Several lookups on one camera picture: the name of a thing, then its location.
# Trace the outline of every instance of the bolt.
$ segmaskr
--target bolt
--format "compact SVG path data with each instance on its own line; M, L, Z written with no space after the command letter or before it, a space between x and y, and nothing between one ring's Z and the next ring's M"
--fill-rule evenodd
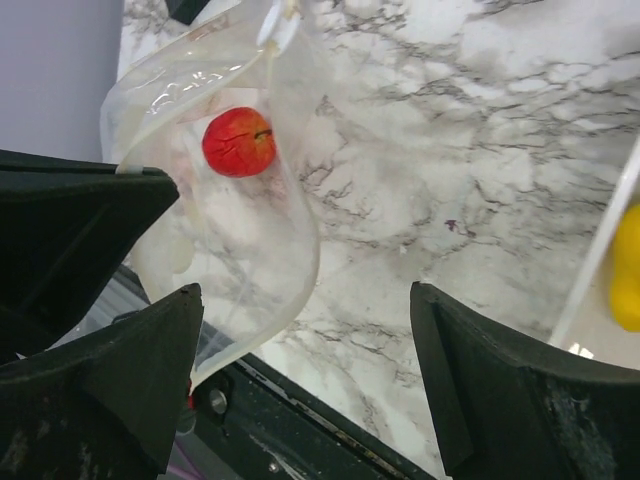
M214 388L211 390L211 393L209 393L209 402L211 403L213 411L218 415L222 415L227 411L227 397L217 388Z

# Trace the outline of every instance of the white marble surface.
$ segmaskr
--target white marble surface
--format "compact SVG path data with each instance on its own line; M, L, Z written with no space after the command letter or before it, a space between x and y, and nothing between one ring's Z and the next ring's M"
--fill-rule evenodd
M297 166L321 273L258 353L443 478L410 285L549 336L640 125L640 2L314 3L342 92ZM127 0L121 72L184 31Z

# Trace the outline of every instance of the plastic bag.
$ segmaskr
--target plastic bag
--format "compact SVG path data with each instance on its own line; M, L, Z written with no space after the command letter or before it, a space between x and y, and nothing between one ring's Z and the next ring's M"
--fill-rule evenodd
M295 0L244 0L135 65L102 107L105 160L178 185L131 258L151 301L202 287L192 388L293 321L315 285L317 226L291 167L324 94L311 20Z

